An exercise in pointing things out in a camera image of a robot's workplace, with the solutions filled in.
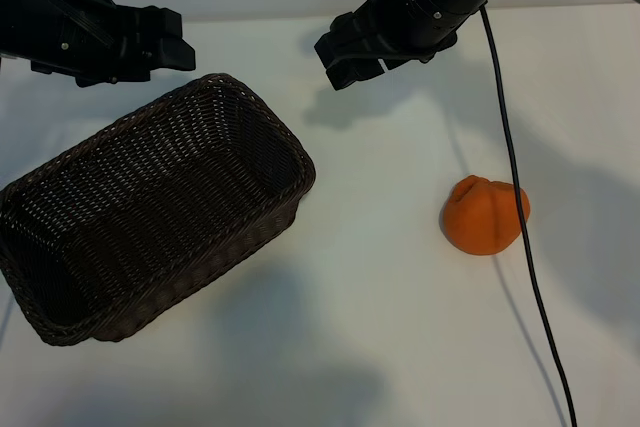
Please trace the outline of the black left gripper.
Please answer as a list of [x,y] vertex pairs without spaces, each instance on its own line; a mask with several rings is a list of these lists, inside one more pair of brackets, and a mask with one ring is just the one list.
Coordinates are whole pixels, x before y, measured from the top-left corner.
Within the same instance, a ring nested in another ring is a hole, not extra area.
[[[194,70],[195,50],[181,37],[182,16],[168,8],[1,0],[1,54],[30,61],[34,72],[72,77],[80,87],[147,82],[150,69]],[[160,40],[144,51],[136,45],[153,39]]]

